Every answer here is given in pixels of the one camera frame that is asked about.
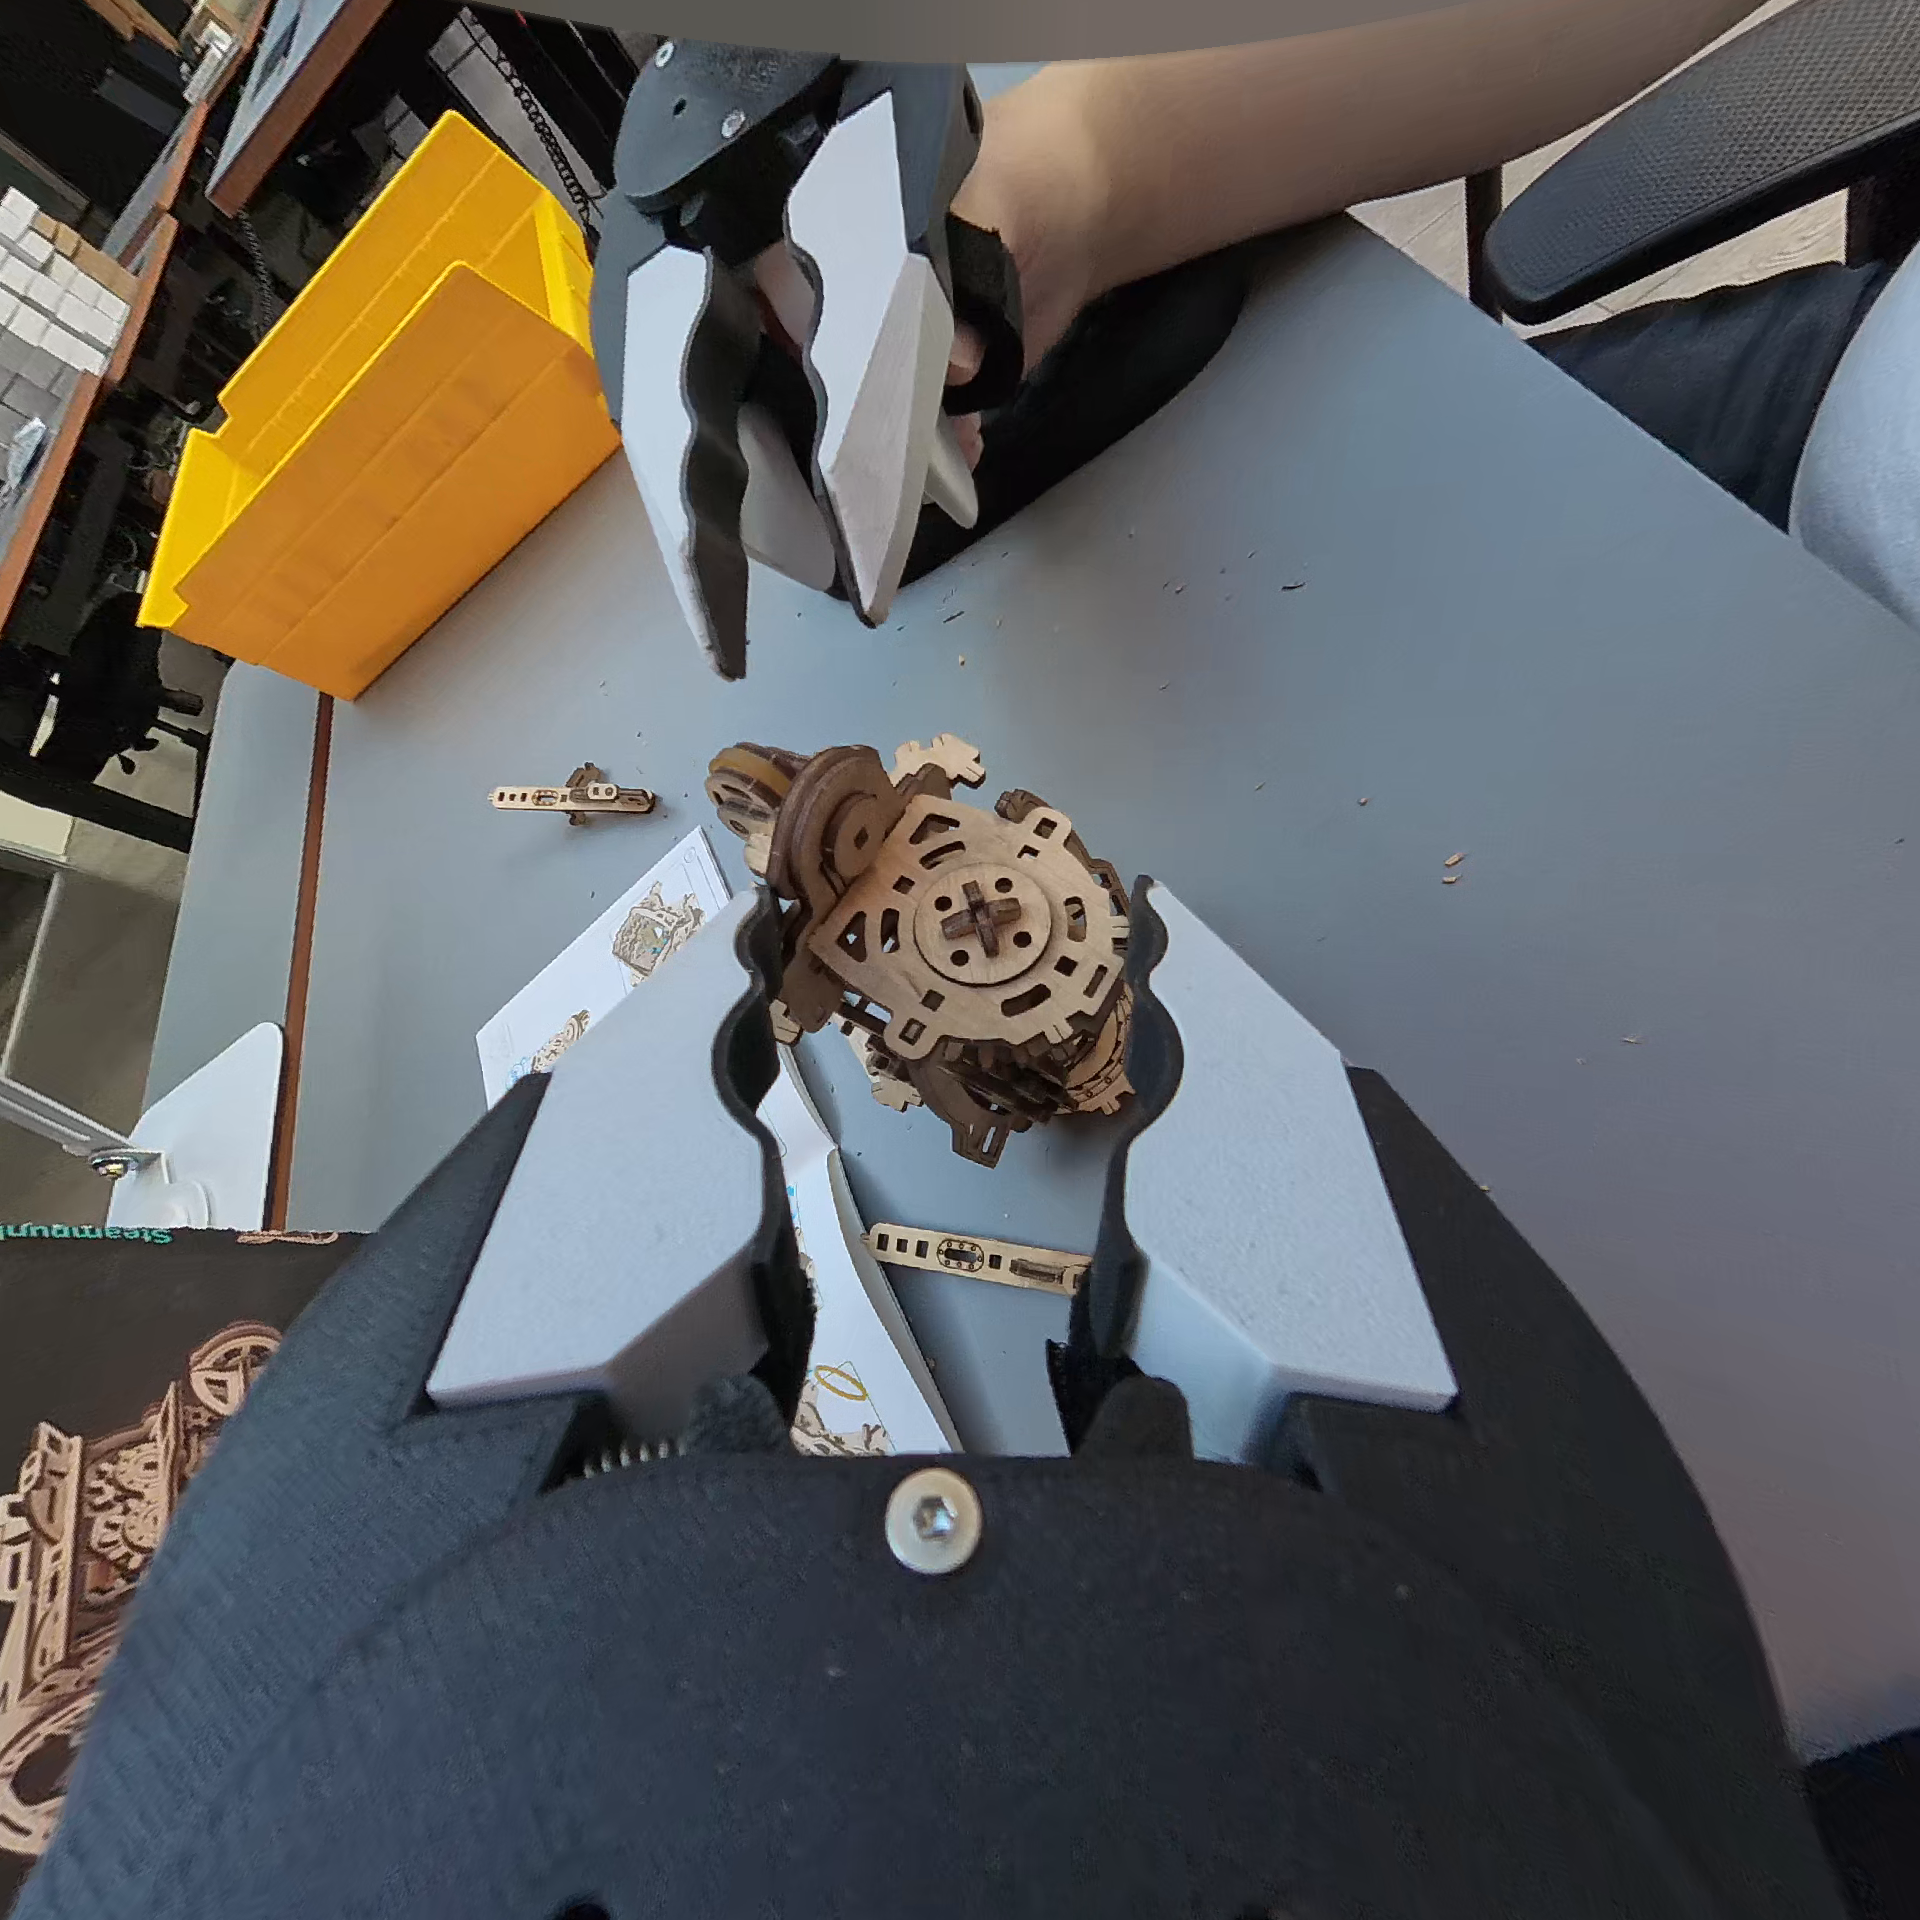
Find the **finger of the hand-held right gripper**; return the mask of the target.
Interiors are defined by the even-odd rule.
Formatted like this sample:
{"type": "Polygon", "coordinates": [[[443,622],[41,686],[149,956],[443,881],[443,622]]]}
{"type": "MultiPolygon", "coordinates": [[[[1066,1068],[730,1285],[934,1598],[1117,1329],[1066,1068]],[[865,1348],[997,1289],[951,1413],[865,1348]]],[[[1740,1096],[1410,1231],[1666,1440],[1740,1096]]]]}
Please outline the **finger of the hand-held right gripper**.
{"type": "Polygon", "coordinates": [[[747,671],[739,411],[749,372],[753,293],[732,272],[678,246],[630,272],[619,437],[668,580],[726,680],[747,671]]]}
{"type": "Polygon", "coordinates": [[[929,253],[954,110],[954,87],[850,87],[783,206],[812,289],[812,477],[849,601],[871,627],[893,604],[926,493],[963,507],[963,463],[940,428],[954,301],[929,253]]]}

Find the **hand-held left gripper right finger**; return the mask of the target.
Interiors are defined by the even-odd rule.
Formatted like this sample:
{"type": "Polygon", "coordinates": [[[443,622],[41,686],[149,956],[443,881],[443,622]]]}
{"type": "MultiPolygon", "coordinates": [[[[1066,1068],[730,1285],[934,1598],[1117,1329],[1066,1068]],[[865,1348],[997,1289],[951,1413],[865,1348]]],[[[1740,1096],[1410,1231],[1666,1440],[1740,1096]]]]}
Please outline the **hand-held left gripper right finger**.
{"type": "Polygon", "coordinates": [[[1070,1452],[1130,1376],[1194,1452],[1254,1457],[1291,1396],[1445,1411],[1457,1377],[1341,1055],[1140,877],[1131,1023],[1095,1257],[1050,1377],[1070,1452]]]}

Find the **large wooden gear model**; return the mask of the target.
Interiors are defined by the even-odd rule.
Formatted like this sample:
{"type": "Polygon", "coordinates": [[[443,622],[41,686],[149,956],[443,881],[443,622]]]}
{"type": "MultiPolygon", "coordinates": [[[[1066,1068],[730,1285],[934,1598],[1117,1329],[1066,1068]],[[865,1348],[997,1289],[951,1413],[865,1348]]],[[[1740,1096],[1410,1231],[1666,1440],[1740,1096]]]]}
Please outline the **large wooden gear model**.
{"type": "Polygon", "coordinates": [[[1095,1036],[1028,1048],[1005,1043],[946,1043],[924,1061],[901,1059],[882,1040],[879,1011],[846,998],[830,1027],[841,1031],[869,1073],[873,1096],[893,1112],[926,1108],[951,1128],[951,1150],[995,1167],[1009,1139],[1075,1112],[1117,1112],[1133,1095],[1125,1070],[1133,996],[1121,989],[1095,1036]]]}

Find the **round wooden gear module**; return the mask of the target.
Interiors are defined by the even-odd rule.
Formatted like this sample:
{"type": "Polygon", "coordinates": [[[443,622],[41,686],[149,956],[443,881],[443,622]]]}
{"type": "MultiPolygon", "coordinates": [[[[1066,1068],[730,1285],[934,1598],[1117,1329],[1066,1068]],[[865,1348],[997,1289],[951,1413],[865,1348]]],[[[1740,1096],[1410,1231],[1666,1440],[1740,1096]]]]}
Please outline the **round wooden gear module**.
{"type": "Polygon", "coordinates": [[[735,742],[707,793],[779,904],[799,1031],[865,1023],[907,1065],[997,1046],[1066,1061],[1113,1023],[1130,918],[1062,809],[961,796],[985,765],[954,733],[893,756],[735,742]]]}

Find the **grey desk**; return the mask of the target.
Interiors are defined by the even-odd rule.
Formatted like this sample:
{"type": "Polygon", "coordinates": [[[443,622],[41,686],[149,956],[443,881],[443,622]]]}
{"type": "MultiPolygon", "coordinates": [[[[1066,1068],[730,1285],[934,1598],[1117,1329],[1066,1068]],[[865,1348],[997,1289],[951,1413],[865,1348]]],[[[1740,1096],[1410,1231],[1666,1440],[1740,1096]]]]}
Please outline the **grey desk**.
{"type": "Polygon", "coordinates": [[[327,756],[291,1228],[369,1231],[475,1032],[732,740],[954,732],[1386,1081],[1585,1302],[1811,1756],[1915,1726],[1915,633],[1346,220],[1207,371],[899,593],[685,633],[612,456],[327,756]],[[501,811],[595,761],[642,819],[501,811]]]}

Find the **background grey-topped desk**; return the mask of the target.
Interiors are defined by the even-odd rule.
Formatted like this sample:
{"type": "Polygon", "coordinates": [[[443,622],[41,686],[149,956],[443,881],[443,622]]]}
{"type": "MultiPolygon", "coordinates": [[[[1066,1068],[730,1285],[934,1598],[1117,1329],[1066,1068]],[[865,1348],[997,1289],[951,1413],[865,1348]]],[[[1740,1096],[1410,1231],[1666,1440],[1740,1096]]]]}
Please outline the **background grey-topped desk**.
{"type": "Polygon", "coordinates": [[[393,157],[391,108],[425,128],[446,111],[489,121],[433,56],[454,1],[276,1],[207,176],[222,214],[297,203],[342,231],[393,157]]]}

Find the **adjacent brown-edged desk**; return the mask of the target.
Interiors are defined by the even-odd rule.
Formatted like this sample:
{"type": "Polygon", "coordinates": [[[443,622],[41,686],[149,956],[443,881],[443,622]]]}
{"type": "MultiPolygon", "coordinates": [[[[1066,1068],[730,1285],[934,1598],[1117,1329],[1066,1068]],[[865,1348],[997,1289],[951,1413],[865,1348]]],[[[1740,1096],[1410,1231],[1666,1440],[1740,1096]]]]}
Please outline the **adjacent brown-edged desk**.
{"type": "Polygon", "coordinates": [[[263,1216],[274,1231],[292,1205],[332,709],[258,665],[227,673],[146,1083],[165,1096],[253,1023],[279,1027],[263,1216]]]}

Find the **person's right hand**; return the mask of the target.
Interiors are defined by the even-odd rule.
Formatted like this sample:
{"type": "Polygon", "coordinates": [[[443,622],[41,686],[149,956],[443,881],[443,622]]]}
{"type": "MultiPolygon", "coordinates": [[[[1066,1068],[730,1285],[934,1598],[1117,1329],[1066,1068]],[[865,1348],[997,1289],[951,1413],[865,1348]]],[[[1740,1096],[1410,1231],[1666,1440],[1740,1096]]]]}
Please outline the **person's right hand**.
{"type": "Polygon", "coordinates": [[[1095,293],[1113,193],[1101,99],[1117,69],[1113,60],[1055,61],[989,99],[977,160],[951,203],[1013,259],[1026,374],[1095,293]]]}

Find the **yellow plastic bin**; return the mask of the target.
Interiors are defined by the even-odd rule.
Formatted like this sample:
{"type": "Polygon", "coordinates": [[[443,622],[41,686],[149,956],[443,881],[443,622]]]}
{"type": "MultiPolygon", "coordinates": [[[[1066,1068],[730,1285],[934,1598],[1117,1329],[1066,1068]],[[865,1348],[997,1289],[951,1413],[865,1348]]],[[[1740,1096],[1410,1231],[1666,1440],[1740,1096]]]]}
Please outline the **yellow plastic bin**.
{"type": "Polygon", "coordinates": [[[589,289],[446,111],[188,437],[140,622],[356,697],[617,453],[589,289]]]}

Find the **long wooden strip piece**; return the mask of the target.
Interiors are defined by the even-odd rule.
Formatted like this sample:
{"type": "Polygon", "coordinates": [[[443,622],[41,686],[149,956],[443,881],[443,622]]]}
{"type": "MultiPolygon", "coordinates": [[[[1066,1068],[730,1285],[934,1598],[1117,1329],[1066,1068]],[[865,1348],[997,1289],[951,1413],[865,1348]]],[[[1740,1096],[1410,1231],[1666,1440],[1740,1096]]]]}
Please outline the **long wooden strip piece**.
{"type": "Polygon", "coordinates": [[[1087,1254],[1070,1254],[1047,1246],[963,1231],[916,1230],[893,1221],[871,1224],[865,1230],[861,1240],[882,1264],[922,1273],[946,1273],[961,1279],[982,1279],[1013,1289],[1035,1289],[1055,1299],[1075,1295],[1093,1264],[1087,1254]]]}

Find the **wooden strip with crosspiece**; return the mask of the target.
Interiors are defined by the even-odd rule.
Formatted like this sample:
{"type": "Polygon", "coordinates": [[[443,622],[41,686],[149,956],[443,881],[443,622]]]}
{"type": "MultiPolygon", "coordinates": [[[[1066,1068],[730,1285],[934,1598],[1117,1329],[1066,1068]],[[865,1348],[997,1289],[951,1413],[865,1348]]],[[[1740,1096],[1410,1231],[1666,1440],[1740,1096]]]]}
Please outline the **wooden strip with crosspiece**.
{"type": "Polygon", "coordinates": [[[595,761],[575,765],[562,784],[499,784],[489,790],[489,801],[501,811],[557,814],[566,824],[642,819],[659,806],[654,790],[617,784],[595,761]]]}

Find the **white stand base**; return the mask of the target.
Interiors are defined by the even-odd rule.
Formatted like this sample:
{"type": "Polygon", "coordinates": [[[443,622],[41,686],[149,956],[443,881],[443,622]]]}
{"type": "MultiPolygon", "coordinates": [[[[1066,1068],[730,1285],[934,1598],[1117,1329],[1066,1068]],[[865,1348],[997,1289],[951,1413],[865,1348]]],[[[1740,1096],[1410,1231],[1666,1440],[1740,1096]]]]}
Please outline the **white stand base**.
{"type": "Polygon", "coordinates": [[[109,1184],[115,1230],[258,1231],[267,1213],[283,1036],[255,1023],[146,1108],[109,1184]]]}

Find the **stack of small white boxes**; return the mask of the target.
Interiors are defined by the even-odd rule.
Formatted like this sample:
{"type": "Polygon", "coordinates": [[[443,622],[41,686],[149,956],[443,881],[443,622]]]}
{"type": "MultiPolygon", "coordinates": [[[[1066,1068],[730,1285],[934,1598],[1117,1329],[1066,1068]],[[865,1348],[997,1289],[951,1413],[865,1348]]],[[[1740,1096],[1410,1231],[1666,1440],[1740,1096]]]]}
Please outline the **stack of small white boxes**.
{"type": "Polygon", "coordinates": [[[3,371],[52,388],[63,371],[103,377],[129,327],[137,277],[41,211],[3,199],[3,371]]]}

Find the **black swivel chair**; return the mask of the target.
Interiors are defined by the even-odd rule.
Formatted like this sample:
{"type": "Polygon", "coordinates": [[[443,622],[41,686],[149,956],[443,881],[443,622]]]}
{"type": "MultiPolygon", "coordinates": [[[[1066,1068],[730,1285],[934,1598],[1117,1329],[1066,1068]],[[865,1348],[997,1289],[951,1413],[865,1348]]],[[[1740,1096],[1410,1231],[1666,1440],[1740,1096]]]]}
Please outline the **black swivel chair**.
{"type": "Polygon", "coordinates": [[[135,592],[107,592],[79,622],[63,656],[37,645],[3,645],[3,787],[37,806],[77,811],[85,784],[109,761],[130,775],[132,755],[158,732],[197,755],[204,779],[207,733],[180,729],[162,713],[202,715],[193,691],[159,679],[159,633],[137,622],[135,592]]]}

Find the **black mesh office chair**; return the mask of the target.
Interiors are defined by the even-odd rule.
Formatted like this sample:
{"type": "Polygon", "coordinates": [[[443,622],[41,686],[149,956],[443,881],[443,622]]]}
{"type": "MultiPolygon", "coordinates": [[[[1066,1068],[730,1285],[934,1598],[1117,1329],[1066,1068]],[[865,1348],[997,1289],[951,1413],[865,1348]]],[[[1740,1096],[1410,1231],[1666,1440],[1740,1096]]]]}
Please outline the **black mesh office chair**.
{"type": "Polygon", "coordinates": [[[1915,243],[1918,4],[1805,1],[1617,111],[1486,227],[1473,301],[1550,321],[1846,191],[1846,260],[1915,243]]]}

